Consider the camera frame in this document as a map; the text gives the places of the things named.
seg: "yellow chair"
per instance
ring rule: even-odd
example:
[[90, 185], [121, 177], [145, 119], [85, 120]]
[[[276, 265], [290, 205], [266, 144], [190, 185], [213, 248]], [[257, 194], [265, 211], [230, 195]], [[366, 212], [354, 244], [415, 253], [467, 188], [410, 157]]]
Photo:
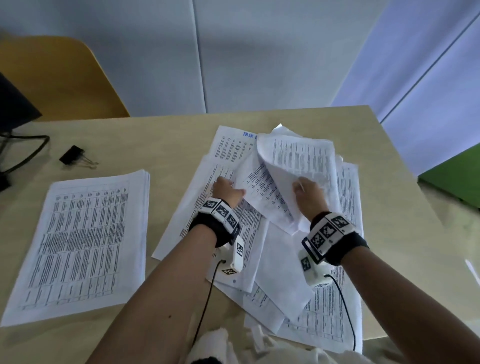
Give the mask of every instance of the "yellow chair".
[[129, 117], [92, 51], [63, 36], [0, 41], [0, 72], [40, 110], [38, 120]]

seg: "binder clip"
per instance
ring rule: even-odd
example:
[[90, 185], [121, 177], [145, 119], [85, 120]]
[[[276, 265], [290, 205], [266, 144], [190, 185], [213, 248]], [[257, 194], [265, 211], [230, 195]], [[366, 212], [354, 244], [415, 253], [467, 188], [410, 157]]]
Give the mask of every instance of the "binder clip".
[[69, 150], [67, 150], [67, 153], [60, 157], [59, 161], [67, 166], [83, 163], [83, 167], [88, 167], [92, 170], [97, 168], [100, 163], [93, 162], [85, 157], [84, 152], [85, 151], [83, 149], [77, 146], [72, 146]]

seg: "white panel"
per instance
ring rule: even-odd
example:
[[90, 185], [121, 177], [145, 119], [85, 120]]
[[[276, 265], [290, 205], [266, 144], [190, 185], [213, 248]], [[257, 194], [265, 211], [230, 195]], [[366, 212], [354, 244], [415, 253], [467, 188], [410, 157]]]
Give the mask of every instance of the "white panel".
[[194, 0], [208, 112], [330, 105], [386, 0]]
[[3, 0], [0, 28], [86, 43], [132, 116], [205, 112], [191, 0]]
[[369, 105], [381, 121], [479, 10], [478, 0], [391, 0], [332, 106]]
[[480, 143], [477, 19], [382, 124], [419, 175]]

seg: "computer monitor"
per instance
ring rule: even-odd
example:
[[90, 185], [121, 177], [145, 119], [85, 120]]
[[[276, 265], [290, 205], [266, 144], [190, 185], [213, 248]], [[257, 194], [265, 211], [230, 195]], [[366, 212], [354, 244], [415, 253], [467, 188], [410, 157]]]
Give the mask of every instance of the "computer monitor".
[[0, 133], [38, 119], [42, 114], [0, 73]]

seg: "hand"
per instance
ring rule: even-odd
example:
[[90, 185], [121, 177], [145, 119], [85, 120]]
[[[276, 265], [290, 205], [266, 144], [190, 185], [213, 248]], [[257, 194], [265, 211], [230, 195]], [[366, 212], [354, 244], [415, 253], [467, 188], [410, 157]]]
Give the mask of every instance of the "hand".
[[240, 203], [245, 196], [245, 190], [236, 190], [232, 187], [233, 182], [223, 177], [218, 177], [213, 184], [212, 197], [221, 198], [228, 202], [231, 208]]
[[329, 211], [324, 191], [316, 182], [310, 181], [305, 177], [299, 177], [293, 183], [293, 192], [295, 193], [300, 212], [310, 222], [321, 212]]

